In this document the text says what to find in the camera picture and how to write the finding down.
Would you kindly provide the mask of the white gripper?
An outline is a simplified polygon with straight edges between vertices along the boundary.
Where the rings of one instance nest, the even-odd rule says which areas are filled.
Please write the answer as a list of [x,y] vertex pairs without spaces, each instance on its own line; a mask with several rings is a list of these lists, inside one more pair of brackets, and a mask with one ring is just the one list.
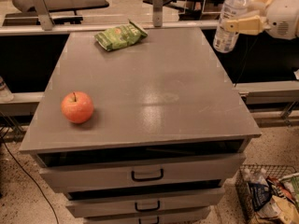
[[272,37],[287,40],[299,36],[299,0],[250,0],[248,12],[253,11],[259,15],[266,13],[266,17],[229,19],[224,22],[224,29],[243,35],[258,35],[267,30]]

